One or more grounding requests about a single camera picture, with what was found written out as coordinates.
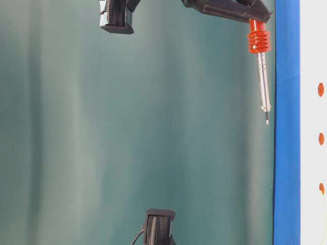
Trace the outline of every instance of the teal wall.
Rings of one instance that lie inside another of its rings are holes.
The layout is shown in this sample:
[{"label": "teal wall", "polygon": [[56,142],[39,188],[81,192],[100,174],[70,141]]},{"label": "teal wall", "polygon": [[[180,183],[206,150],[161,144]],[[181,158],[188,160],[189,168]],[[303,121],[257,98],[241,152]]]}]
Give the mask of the teal wall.
[{"label": "teal wall", "polygon": [[150,207],[176,211],[180,245],[271,244],[248,25],[180,0],[142,0],[133,21],[113,35],[96,0],[1,4],[0,244],[129,244]]}]

